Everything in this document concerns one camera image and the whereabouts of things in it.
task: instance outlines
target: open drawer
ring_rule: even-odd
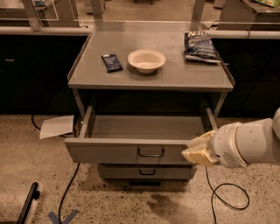
[[[181,151],[204,132],[196,116],[96,115],[88,107],[80,136],[65,143],[76,163],[188,165]]]

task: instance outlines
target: cable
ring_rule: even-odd
[[[38,126],[36,125],[36,123],[34,122],[34,116],[35,116],[35,115],[32,115],[32,116],[31,116],[32,124],[34,125],[34,127],[35,127],[36,129],[41,130],[41,128],[38,127]]]
[[[62,199],[61,199],[61,201],[60,201],[60,204],[59,204],[59,224],[62,224],[62,221],[61,221],[61,217],[60,217],[60,216],[61,216],[61,208],[62,208],[62,204],[63,204],[64,198],[65,198],[65,196],[67,195],[67,192],[68,192],[68,190],[69,190],[69,188],[70,188],[70,186],[71,186],[71,184],[72,184],[72,182],[73,182],[73,180],[74,180],[74,178],[75,178],[75,176],[76,176],[76,174],[77,174],[77,172],[78,172],[78,170],[79,170],[79,167],[80,167],[80,163],[78,163],[77,168],[76,168],[76,170],[75,170],[75,173],[73,174],[73,176],[72,176],[72,178],[71,178],[71,180],[70,180],[70,182],[69,182],[69,184],[68,184],[66,190],[65,190],[64,193],[63,193]]]
[[[211,186],[211,184],[210,184],[210,181],[209,181],[207,167],[206,167],[206,177],[207,177],[207,182],[208,182],[208,184],[209,184],[209,186],[210,186],[210,188],[211,188],[211,190],[212,190],[212,192],[213,192],[213,193],[212,193],[212,197],[211,197],[211,207],[212,207],[213,218],[214,218],[215,224],[217,223],[217,219],[216,219],[216,214],[215,214],[214,205],[213,205],[214,195],[215,195],[222,203],[224,203],[226,206],[230,207],[231,209],[237,210],[237,211],[245,210],[245,209],[249,206],[249,204],[250,204],[250,198],[249,198],[249,195],[247,194],[247,192],[246,192],[243,188],[241,188],[240,186],[235,185],[235,184],[224,183],[224,184],[218,185],[215,189],[213,189],[212,186]],[[247,205],[244,206],[244,207],[236,207],[236,206],[232,206],[232,205],[228,204],[224,199],[222,199],[222,198],[216,193],[216,191],[217,191],[220,187],[222,187],[222,186],[235,186],[235,187],[239,188],[239,189],[246,195],[246,197],[247,197],[247,200],[248,200]]]

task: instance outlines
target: white bowl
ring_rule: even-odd
[[[165,64],[166,57],[156,50],[140,49],[132,52],[128,61],[140,73],[150,74]]]

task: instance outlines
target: drawer front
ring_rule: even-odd
[[[185,165],[182,146],[127,145],[127,146],[67,146],[76,163],[97,164],[154,164]]]
[[[196,172],[190,165],[115,165],[98,164],[103,179],[169,179],[189,180]]]

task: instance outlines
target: terrazzo floor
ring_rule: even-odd
[[[51,117],[35,115],[34,122],[40,127]],[[232,121],[223,119],[220,123]],[[67,152],[65,139],[56,136],[39,140],[39,130],[30,115],[0,115],[0,127],[0,223],[18,219],[34,182],[38,183],[40,197],[33,201],[26,223],[58,223],[55,217],[61,198],[77,167]],[[208,173],[213,188],[233,183],[244,188],[250,198],[247,209],[235,211],[214,196],[217,223],[279,223],[280,166],[253,164],[234,170],[215,166]],[[233,206],[244,207],[247,203],[244,194],[230,185],[217,193]],[[126,181],[104,181],[95,164],[80,164],[62,205],[61,219],[75,224],[214,223],[211,197],[203,166],[197,166],[188,183],[136,186]]]

